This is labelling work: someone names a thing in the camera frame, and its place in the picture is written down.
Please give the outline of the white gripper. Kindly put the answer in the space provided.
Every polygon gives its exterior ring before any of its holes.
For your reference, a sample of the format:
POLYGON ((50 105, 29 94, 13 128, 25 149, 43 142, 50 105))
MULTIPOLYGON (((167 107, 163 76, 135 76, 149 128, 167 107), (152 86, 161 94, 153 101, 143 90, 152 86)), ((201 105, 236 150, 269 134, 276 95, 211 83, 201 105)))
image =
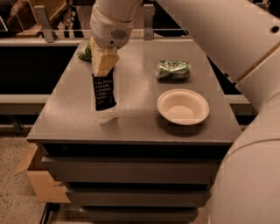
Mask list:
POLYGON ((94 5, 90 28, 93 36, 89 40, 93 74, 94 77, 106 77, 119 60, 117 49, 129 42, 132 22, 124 23, 106 17, 94 5))

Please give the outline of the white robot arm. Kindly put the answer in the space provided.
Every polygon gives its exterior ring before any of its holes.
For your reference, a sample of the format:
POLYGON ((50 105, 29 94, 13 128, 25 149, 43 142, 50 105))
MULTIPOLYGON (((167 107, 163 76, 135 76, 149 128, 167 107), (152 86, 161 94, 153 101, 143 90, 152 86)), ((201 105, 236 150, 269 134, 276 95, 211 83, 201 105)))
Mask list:
POLYGON ((249 0, 156 0, 255 108, 212 188, 209 224, 280 224, 280 21, 249 0))

